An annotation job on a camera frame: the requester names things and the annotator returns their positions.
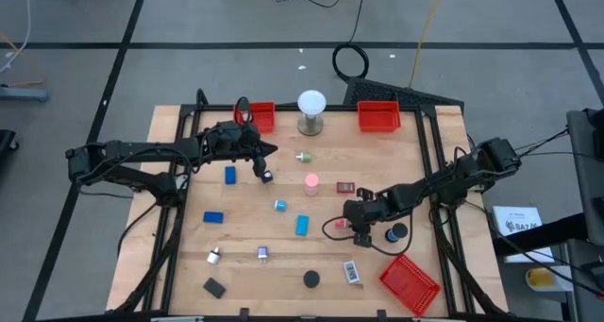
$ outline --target gray floor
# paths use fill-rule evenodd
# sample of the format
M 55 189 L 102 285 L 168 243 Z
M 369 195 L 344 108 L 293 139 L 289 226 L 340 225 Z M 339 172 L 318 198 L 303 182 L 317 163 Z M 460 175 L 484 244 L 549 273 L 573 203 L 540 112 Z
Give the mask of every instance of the gray floor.
M 32 0 L 32 42 L 119 42 L 134 1 Z M 583 40 L 604 42 L 601 0 L 564 1 Z M 145 0 L 133 42 L 343 41 L 358 2 L 342 0 L 327 10 L 304 0 Z M 357 40 L 416 41 L 430 2 L 365 0 Z M 25 21 L 25 0 L 0 0 L 0 30 L 20 41 Z M 553 0 L 442 0 L 427 40 L 572 42 Z M 45 104 L 0 103 L 0 127 L 16 130 L 22 142 L 0 177 L 0 314 L 7 321 L 23 316 L 69 187 L 63 153 L 84 144 L 117 53 L 26 52 L 48 74 L 53 97 Z M 413 50 L 367 53 L 368 78 L 407 84 Z M 604 69 L 604 51 L 590 55 Z M 340 63 L 347 73 L 359 71 L 353 55 L 342 53 Z M 467 129 L 477 141 L 501 136 L 530 143 L 561 130 L 566 111 L 601 106 L 577 50 L 424 50 L 418 73 L 415 89 L 465 101 Z M 18 60 L 0 83 L 34 76 Z M 291 102 L 317 89 L 338 104 L 345 91 L 328 49 L 129 50 L 99 140 L 144 140 L 154 106 L 193 102 L 198 87 L 211 103 L 241 95 Z M 559 140 L 544 151 L 569 148 Z M 485 197 L 489 205 L 537 206 L 546 222 L 580 211 L 567 156 L 526 159 Z M 78 199 L 39 318 L 103 312 L 128 206 L 127 200 Z M 558 304 L 526 289 L 522 266 L 500 269 L 513 312 L 560 319 Z

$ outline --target wooden table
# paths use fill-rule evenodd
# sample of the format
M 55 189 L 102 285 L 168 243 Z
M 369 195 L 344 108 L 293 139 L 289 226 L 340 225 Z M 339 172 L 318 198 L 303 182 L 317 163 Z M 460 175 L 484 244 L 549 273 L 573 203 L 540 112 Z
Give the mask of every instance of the wooden table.
M 177 106 L 156 107 L 149 142 L 171 142 L 178 120 Z M 445 155 L 452 159 L 455 146 L 467 148 L 465 127 L 458 107 L 437 107 Z M 301 135 L 296 127 L 299 112 L 278 111 L 274 133 L 262 139 L 278 145 L 269 156 L 268 169 L 275 180 L 263 185 L 254 177 L 251 162 L 238 161 L 237 184 L 225 185 L 224 169 L 230 162 L 204 165 L 192 179 L 176 266 L 170 314 L 237 315 L 242 307 L 251 315 L 375 316 L 385 309 L 389 316 L 410 316 L 406 309 L 379 282 L 378 276 L 392 260 L 374 249 L 354 246 L 352 241 L 334 242 L 321 232 L 322 224 L 342 214 L 346 199 L 353 195 L 335 192 L 337 181 L 354 181 L 375 191 L 396 183 L 411 183 L 424 176 L 414 115 L 401 112 L 402 127 L 393 133 L 360 133 L 356 112 L 325 112 L 325 127 L 316 137 Z M 229 120 L 232 112 L 207 111 L 200 128 Z M 437 165 L 429 122 L 425 126 L 432 165 Z M 312 162 L 295 158 L 310 152 Z M 145 163 L 143 171 L 167 170 L 167 163 Z M 308 173 L 320 179 L 319 194 L 304 193 Z M 286 212 L 277 212 L 276 199 L 286 200 Z M 468 198 L 481 205 L 479 195 Z M 153 203 L 150 194 L 135 195 L 128 223 Z M 414 262 L 438 282 L 441 270 L 433 227 L 428 221 L 428 201 L 415 209 L 413 239 L 407 252 Z M 222 225 L 202 223 L 204 211 L 222 211 Z M 310 217 L 306 237 L 294 233 L 298 214 Z M 108 309 L 124 301 L 148 269 L 159 219 L 156 209 L 126 237 L 109 294 Z M 467 267 L 495 304 L 507 309 L 485 216 L 472 207 L 458 209 Z M 409 217 L 401 220 L 409 225 Z M 374 243 L 389 251 L 404 247 L 407 239 L 394 245 L 382 238 L 392 224 L 372 229 Z M 340 231 L 342 235 L 350 231 Z M 217 265 L 206 261 L 210 250 L 219 246 L 222 258 Z M 268 263 L 257 258 L 258 246 L 268 246 Z M 343 263 L 354 260 L 361 284 L 348 284 Z M 308 270 L 316 270 L 320 284 L 307 288 L 302 280 Z M 459 278 L 451 266 L 458 311 L 463 311 Z M 208 277 L 226 287 L 221 299 L 203 288 Z M 159 275 L 154 307 L 159 306 L 164 275 Z M 426 316 L 446 316 L 445 295 L 439 293 Z

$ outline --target metal stand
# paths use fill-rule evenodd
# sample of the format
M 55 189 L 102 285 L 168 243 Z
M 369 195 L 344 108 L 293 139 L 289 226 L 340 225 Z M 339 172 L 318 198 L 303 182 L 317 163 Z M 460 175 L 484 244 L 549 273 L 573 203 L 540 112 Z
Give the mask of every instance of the metal stand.
M 49 95 L 47 90 L 0 87 L 0 100 L 36 100 L 40 102 L 46 102 L 48 98 Z

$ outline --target red plastic bin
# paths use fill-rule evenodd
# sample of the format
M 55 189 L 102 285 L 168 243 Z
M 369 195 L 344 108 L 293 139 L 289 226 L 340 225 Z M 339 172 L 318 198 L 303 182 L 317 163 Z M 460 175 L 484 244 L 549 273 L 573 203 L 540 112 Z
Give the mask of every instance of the red plastic bin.
M 422 316 L 441 287 L 405 255 L 394 259 L 379 280 L 415 316 Z
M 400 127 L 398 101 L 359 101 L 361 132 L 393 132 Z
M 275 128 L 275 103 L 273 102 L 253 102 L 249 104 L 252 112 L 252 124 L 254 124 L 260 133 L 270 133 Z M 241 113 L 233 108 L 233 116 L 237 124 L 243 123 Z

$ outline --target black puck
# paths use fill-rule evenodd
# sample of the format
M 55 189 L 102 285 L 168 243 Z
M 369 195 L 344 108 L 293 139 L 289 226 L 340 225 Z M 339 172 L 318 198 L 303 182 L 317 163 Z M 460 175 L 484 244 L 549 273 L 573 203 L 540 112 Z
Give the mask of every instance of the black puck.
M 314 270 L 309 270 L 304 274 L 304 284 L 309 288 L 319 285 L 320 280 L 319 274 Z

